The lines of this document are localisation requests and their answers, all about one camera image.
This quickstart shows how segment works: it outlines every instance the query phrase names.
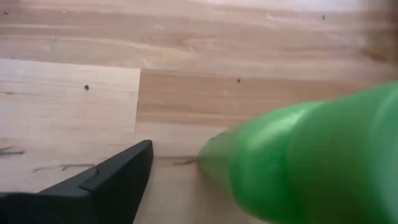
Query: green plastic object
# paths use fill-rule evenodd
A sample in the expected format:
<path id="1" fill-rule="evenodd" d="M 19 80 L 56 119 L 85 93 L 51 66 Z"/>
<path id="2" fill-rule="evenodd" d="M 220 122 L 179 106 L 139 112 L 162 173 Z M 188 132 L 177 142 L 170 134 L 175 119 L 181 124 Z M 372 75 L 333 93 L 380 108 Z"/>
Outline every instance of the green plastic object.
<path id="1" fill-rule="evenodd" d="M 398 83 L 271 111 L 210 139 L 199 163 L 261 220 L 398 223 Z"/>

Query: black plastic object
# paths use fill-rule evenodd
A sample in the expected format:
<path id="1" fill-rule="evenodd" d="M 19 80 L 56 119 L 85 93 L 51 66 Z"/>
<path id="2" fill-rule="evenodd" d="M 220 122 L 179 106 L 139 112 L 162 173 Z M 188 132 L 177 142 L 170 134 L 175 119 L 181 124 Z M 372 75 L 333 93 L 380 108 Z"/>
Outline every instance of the black plastic object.
<path id="1" fill-rule="evenodd" d="M 132 224 L 152 161 L 145 140 L 37 194 L 1 193 L 0 223 Z"/>

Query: green nozzle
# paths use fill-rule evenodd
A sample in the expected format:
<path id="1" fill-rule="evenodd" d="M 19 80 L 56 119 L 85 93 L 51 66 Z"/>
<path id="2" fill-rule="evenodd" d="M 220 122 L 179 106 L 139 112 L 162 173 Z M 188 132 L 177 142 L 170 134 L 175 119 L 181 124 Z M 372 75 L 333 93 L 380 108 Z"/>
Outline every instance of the green nozzle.
<path id="1" fill-rule="evenodd" d="M 204 173 L 273 223 L 398 223 L 398 84 L 282 108 L 210 139 Z"/>

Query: light wood plank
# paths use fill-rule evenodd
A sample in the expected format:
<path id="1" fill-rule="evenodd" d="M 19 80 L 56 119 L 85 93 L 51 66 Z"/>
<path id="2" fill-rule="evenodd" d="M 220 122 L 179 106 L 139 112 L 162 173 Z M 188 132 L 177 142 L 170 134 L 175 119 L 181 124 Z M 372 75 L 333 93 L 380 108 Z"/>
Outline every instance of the light wood plank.
<path id="1" fill-rule="evenodd" d="M 156 158 L 134 223 L 263 222 L 250 217 L 226 192 L 206 180 L 196 162 L 187 158 Z"/>
<path id="2" fill-rule="evenodd" d="M 153 140 L 157 157 L 197 156 L 209 138 L 260 114 L 295 103 L 334 100 L 380 83 L 144 70 L 136 141 Z"/>
<path id="3" fill-rule="evenodd" d="M 42 190 L 131 146 L 139 74 L 1 59 L 0 148 L 21 154 L 0 156 L 0 190 Z"/>
<path id="4" fill-rule="evenodd" d="M 385 80 L 396 78 L 398 58 L 392 6 L 392 0 L 5 0 L 0 57 L 218 75 Z"/>

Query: wood grain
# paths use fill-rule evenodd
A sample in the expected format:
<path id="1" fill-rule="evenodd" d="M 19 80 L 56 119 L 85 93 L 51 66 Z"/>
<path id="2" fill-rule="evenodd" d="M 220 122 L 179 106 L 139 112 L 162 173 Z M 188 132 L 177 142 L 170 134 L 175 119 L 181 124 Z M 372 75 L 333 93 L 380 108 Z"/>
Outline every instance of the wood grain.
<path id="1" fill-rule="evenodd" d="M 42 190 L 131 146 L 138 87 L 138 69 L 0 59 L 0 190 Z"/>
<path id="2" fill-rule="evenodd" d="M 186 162 L 261 113 L 396 79 L 396 15 L 393 0 L 2 0 L 0 58 L 143 68 L 135 141 L 157 159 L 136 223 L 256 223 Z"/>

